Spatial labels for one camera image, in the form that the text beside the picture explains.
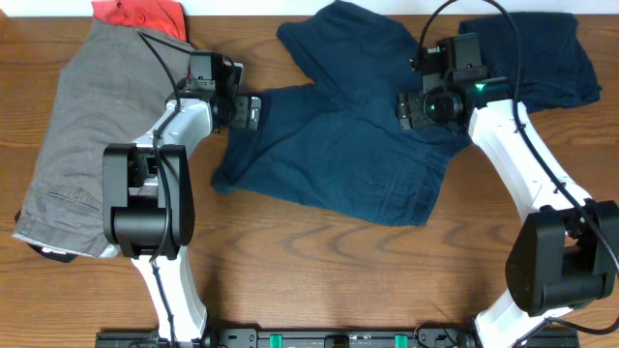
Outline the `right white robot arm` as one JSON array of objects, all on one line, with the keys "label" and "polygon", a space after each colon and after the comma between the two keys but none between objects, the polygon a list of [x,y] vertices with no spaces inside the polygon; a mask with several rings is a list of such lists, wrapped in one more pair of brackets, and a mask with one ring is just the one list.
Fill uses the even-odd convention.
[{"label": "right white robot arm", "polygon": [[566,315],[609,297],[618,275],[618,206],[597,201],[546,147],[515,84],[493,77],[478,37],[421,48],[411,62],[418,91],[398,95],[404,130],[464,131],[512,197],[521,229],[505,266],[506,291],[474,320],[467,347],[560,347],[579,326]]}]

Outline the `dark navy folded garment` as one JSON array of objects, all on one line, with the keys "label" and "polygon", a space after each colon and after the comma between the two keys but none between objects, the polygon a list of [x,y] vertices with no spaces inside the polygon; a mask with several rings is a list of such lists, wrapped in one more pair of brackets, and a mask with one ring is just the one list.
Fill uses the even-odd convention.
[{"label": "dark navy folded garment", "polygon": [[594,66],[576,38],[578,21],[572,14],[512,13],[521,37],[516,38],[506,18],[493,15],[462,21],[460,34],[478,35],[483,64],[493,77],[512,84],[521,72],[518,99],[529,113],[574,108],[597,102],[602,87]]}]

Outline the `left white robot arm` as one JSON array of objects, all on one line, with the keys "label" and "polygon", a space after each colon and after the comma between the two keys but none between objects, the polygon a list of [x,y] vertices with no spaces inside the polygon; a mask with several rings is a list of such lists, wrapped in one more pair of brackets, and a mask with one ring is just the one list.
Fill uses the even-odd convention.
[{"label": "left white robot arm", "polygon": [[189,158],[213,131],[255,131],[261,98],[242,95],[243,66],[214,52],[190,55],[161,118],[103,152],[103,231],[141,273],[159,318],[154,333],[101,333],[99,347],[212,347],[208,310],[188,256],[195,224]]}]

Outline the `grey folded shorts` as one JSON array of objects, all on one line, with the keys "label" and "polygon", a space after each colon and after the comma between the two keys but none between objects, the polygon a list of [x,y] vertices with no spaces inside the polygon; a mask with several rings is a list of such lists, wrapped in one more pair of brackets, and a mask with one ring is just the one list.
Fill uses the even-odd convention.
[{"label": "grey folded shorts", "polygon": [[103,233],[103,151],[129,143],[162,116],[171,78],[186,76],[192,46],[150,29],[96,20],[61,71],[51,118],[13,235],[80,256],[118,254]]}]

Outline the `red garment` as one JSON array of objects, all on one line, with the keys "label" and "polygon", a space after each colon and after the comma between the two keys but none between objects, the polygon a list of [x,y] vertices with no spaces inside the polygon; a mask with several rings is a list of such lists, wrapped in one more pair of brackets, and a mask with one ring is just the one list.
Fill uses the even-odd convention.
[{"label": "red garment", "polygon": [[174,0],[100,0],[91,2],[93,18],[108,24],[154,29],[185,41],[183,6]]}]

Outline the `blue shorts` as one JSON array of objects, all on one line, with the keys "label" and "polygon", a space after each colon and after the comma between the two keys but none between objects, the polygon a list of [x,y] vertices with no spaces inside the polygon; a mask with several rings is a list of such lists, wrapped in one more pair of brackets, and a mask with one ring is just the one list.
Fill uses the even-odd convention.
[{"label": "blue shorts", "polygon": [[212,187],[247,189],[387,226],[426,224],[469,137],[403,130],[417,42],[399,22],[337,1],[277,32],[309,84],[262,92],[257,130],[232,130]]}]

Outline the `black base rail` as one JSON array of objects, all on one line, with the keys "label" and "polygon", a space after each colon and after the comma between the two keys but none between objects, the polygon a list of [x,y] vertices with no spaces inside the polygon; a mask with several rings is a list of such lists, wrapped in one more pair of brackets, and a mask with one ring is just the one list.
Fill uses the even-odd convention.
[{"label": "black base rail", "polygon": [[[98,333],[95,347],[155,348],[170,347],[170,342],[150,333]],[[228,329],[207,333],[192,342],[177,341],[176,347],[215,348],[421,348],[421,347],[482,347],[472,332],[456,328],[430,327],[416,332],[320,332],[320,331],[257,331]],[[521,346],[533,348],[578,348],[576,331],[544,330]]]}]

